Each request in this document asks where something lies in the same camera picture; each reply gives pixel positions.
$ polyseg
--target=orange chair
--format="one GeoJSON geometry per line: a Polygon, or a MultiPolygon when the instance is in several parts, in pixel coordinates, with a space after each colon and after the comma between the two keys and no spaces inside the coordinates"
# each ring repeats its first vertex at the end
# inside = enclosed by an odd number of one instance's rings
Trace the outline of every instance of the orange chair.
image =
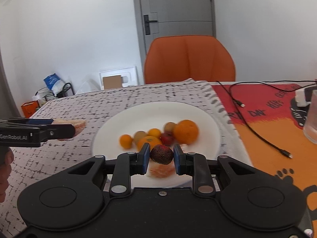
{"type": "Polygon", "coordinates": [[[146,84],[236,80],[236,69],[228,51],[211,36],[175,36],[155,39],[148,52],[146,84]]]}

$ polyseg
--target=human hand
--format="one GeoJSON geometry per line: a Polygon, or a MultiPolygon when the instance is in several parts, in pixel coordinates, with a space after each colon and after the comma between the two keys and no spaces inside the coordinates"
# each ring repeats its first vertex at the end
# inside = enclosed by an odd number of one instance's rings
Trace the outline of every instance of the human hand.
{"type": "Polygon", "coordinates": [[[8,178],[11,173],[11,163],[14,160],[14,155],[11,149],[5,154],[4,164],[0,166],[0,203],[5,200],[5,191],[9,187],[8,178]]]}

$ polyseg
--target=blue plastic bag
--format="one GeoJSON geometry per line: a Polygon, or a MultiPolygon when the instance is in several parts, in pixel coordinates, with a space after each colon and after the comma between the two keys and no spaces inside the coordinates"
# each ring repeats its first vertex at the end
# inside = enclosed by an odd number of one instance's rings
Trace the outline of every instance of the blue plastic bag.
{"type": "Polygon", "coordinates": [[[63,90],[63,87],[65,85],[65,82],[63,82],[56,73],[47,76],[44,79],[44,82],[46,86],[49,88],[49,90],[53,91],[54,96],[57,96],[59,92],[63,90]]]}

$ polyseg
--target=glass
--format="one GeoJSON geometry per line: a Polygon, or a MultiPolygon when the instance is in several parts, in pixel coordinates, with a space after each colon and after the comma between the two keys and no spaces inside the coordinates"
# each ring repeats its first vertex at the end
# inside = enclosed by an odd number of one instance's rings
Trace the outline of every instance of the glass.
{"type": "Polygon", "coordinates": [[[312,102],[303,131],[311,142],[317,144],[317,90],[313,91],[312,102]]]}

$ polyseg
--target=white wall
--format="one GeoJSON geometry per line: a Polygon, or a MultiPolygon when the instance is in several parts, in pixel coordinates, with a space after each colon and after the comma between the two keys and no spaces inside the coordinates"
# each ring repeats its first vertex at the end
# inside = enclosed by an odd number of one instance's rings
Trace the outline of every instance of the white wall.
{"type": "Polygon", "coordinates": [[[317,79],[317,0],[215,0],[238,81],[317,79]]]}
{"type": "Polygon", "coordinates": [[[57,73],[77,90],[99,71],[136,66],[143,83],[133,0],[12,0],[0,13],[6,77],[18,107],[57,73]]]}

